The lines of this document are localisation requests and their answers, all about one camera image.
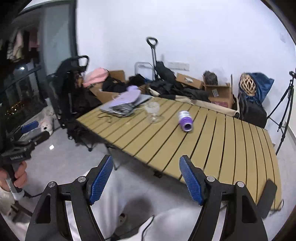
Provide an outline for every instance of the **table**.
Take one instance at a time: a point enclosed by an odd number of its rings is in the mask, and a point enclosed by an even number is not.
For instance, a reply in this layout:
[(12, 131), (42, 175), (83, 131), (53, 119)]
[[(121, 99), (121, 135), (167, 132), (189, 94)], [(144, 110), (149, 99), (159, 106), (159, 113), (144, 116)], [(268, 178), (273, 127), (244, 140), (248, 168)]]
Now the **table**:
[[(272, 209), (281, 203), (278, 161), (268, 132), (215, 111), (173, 100), (154, 98), (160, 104), (161, 120), (150, 124), (144, 109), (131, 116), (116, 117), (99, 107), (77, 119), (107, 142), (148, 166), (184, 182), (179, 158), (192, 163), (222, 183), (246, 184), (258, 203), (267, 179), (277, 185)], [(189, 111), (193, 130), (184, 132), (178, 113)]]

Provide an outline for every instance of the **open cardboard box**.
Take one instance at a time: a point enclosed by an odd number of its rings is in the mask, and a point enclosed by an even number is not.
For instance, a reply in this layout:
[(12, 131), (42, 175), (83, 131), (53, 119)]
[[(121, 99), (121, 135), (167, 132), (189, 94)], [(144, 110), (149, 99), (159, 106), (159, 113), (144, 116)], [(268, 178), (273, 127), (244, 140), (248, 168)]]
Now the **open cardboard box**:
[[(115, 71), (109, 71), (109, 76), (115, 79), (120, 80), (121, 82), (128, 82), (128, 80), (125, 79), (125, 74), (123, 70), (115, 70)], [(97, 99), (102, 102), (103, 104), (107, 103), (108, 101), (113, 100), (114, 95), (118, 95), (119, 93), (115, 92), (107, 92), (102, 91), (103, 83), (98, 83), (94, 87), (90, 88), (90, 91), (97, 97)], [(142, 85), (139, 87), (142, 94), (146, 93), (146, 85)]]
[(182, 84), (190, 85), (190, 86), (195, 87), (195, 88), (200, 89), (200, 90), (203, 87), (203, 82), (201, 80), (192, 78), (192, 77), (190, 77), (188, 75), (177, 73), (176, 80), (178, 82), (182, 83)]
[(226, 85), (204, 85), (205, 91), (209, 93), (209, 100), (217, 105), (232, 108), (233, 96), (232, 96), (232, 75), (231, 84)]

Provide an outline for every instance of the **human hand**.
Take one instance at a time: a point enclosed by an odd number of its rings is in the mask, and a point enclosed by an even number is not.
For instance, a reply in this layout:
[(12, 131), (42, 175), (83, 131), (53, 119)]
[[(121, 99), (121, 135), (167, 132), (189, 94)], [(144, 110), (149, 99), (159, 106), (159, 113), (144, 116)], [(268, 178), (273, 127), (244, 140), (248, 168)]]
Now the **human hand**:
[[(23, 161), (21, 162), (18, 170), (15, 173), (15, 178), (17, 180), (14, 182), (14, 185), (17, 188), (23, 188), (27, 183), (27, 173), (25, 171), (26, 168), (27, 168), (27, 163)], [(5, 180), (6, 178), (7, 178), (7, 172), (4, 169), (0, 168), (0, 187), (5, 191), (10, 192), (10, 189)]]

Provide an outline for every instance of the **woven rattan object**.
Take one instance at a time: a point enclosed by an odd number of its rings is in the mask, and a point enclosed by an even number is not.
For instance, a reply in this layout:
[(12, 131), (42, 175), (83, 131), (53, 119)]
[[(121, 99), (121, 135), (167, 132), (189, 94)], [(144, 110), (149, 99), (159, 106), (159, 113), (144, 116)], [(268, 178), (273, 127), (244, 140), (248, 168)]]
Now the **woven rattan object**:
[(248, 96), (254, 96), (256, 93), (256, 84), (248, 74), (242, 74), (240, 77), (240, 87)]

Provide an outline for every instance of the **wall switch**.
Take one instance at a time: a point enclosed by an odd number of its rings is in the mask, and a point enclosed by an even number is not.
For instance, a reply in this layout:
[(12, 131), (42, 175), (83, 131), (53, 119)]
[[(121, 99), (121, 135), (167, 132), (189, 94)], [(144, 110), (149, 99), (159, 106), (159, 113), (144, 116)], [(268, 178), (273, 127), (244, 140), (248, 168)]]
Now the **wall switch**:
[(169, 69), (189, 71), (189, 64), (182, 62), (168, 62)]

